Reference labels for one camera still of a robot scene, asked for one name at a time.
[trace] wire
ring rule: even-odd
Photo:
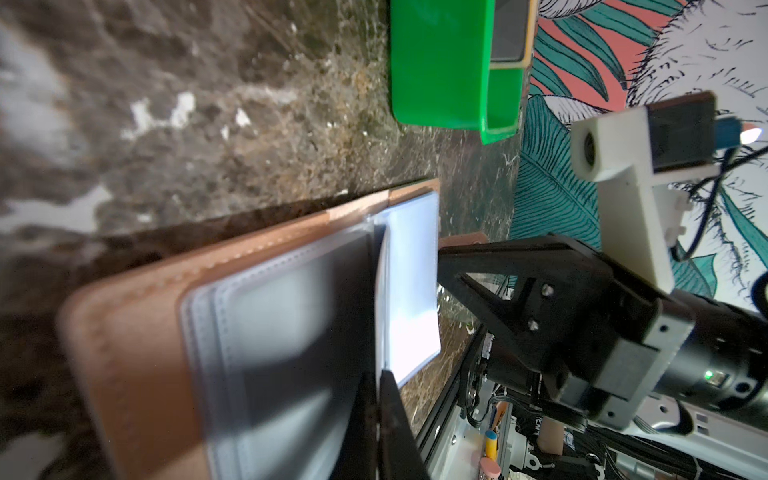
[[[758,158],[760,155],[768,153],[768,147],[760,148],[759,150],[755,150],[751,154],[745,155],[744,157],[740,158],[739,160],[733,161],[725,166],[724,169],[720,170],[720,173],[715,175],[714,177],[707,177],[703,179],[698,184],[694,185],[690,190],[689,193],[691,196],[693,196],[701,187],[708,184],[712,180],[716,180],[717,178],[722,178],[725,174],[733,170],[734,168],[741,167],[744,164],[748,164],[752,160]]]
[[[707,224],[710,222],[710,217],[712,216],[712,212],[714,210],[715,200],[717,198],[717,194],[720,192],[720,185],[723,183],[725,175],[733,169],[741,167],[742,165],[755,160],[760,155],[768,153],[768,147],[755,150],[751,154],[745,155],[744,157],[736,160],[736,156],[739,154],[739,151],[740,147],[728,149],[723,157],[723,162],[720,164],[720,173],[714,177],[703,179],[698,184],[693,185],[692,188],[688,191],[688,197],[692,198],[699,190],[701,190],[704,185],[713,180],[715,182],[712,186],[710,196],[707,198],[707,203],[704,206],[704,213],[701,216],[701,222],[699,222],[699,228],[696,231],[696,236],[694,237],[694,241],[691,242],[688,251],[683,252],[683,254],[680,255],[680,252],[677,249],[677,245],[670,248],[670,255],[675,261],[684,262],[686,260],[690,260],[690,258],[694,255],[694,252],[696,252],[696,249],[699,247],[699,243],[701,243],[704,232],[707,230]],[[752,286],[752,303],[754,303],[755,307],[760,311],[760,314],[763,315],[763,318],[765,319],[768,319],[768,300],[766,299],[767,287],[768,272],[765,272]]]
[[[514,403],[515,399],[513,399],[511,396],[507,395],[494,395],[490,399],[488,399],[488,405],[485,406],[485,413],[483,413],[483,416],[479,420],[475,420],[472,415],[467,412],[467,422],[469,422],[469,425],[472,425],[476,429],[482,425],[482,423],[485,421],[485,417],[488,416],[488,410],[491,408],[491,405],[497,402],[510,402]]]
[[[699,229],[697,230],[694,241],[690,244],[688,251],[685,251],[682,255],[680,255],[680,253],[677,251],[677,245],[670,248],[670,254],[675,261],[684,262],[686,260],[690,260],[690,258],[694,255],[694,252],[696,252],[696,249],[699,247],[699,243],[701,243],[701,239],[704,237],[704,232],[707,231],[707,224],[710,222],[710,217],[712,216],[712,211],[715,207],[715,199],[717,198],[717,194],[720,191],[720,184],[723,182],[723,176],[727,171],[726,169],[728,165],[738,155],[738,153],[738,148],[729,148],[725,153],[723,163],[720,164],[720,173],[715,177],[702,180],[690,189],[688,193],[689,198],[692,197],[706,182],[710,181],[711,179],[715,180],[715,184],[712,186],[710,196],[707,198],[707,204],[704,207],[704,214],[701,216],[701,222],[699,222]]]

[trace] wallet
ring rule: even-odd
[[[359,374],[401,386],[439,352],[438,191],[380,191],[70,297],[59,333],[114,473],[327,478]]]

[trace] marble surface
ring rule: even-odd
[[[505,238],[519,136],[398,124],[388,3],[6,0],[0,7],[0,449],[62,435],[45,478],[107,478],[56,340],[78,287],[425,177],[441,235]],[[402,390],[414,432],[470,315]]]

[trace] leaf pattern wallpaper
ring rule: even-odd
[[[570,169],[571,122],[711,90],[718,114],[768,129],[768,0],[541,0],[510,238],[562,233],[600,247],[594,185]],[[763,132],[741,155],[768,142]],[[687,247],[703,213],[684,218]],[[768,270],[768,162],[729,174],[677,288],[753,308]]]

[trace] green plastic container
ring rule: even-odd
[[[404,124],[480,131],[483,144],[518,131],[531,62],[491,63],[494,0],[392,0],[392,110]]]

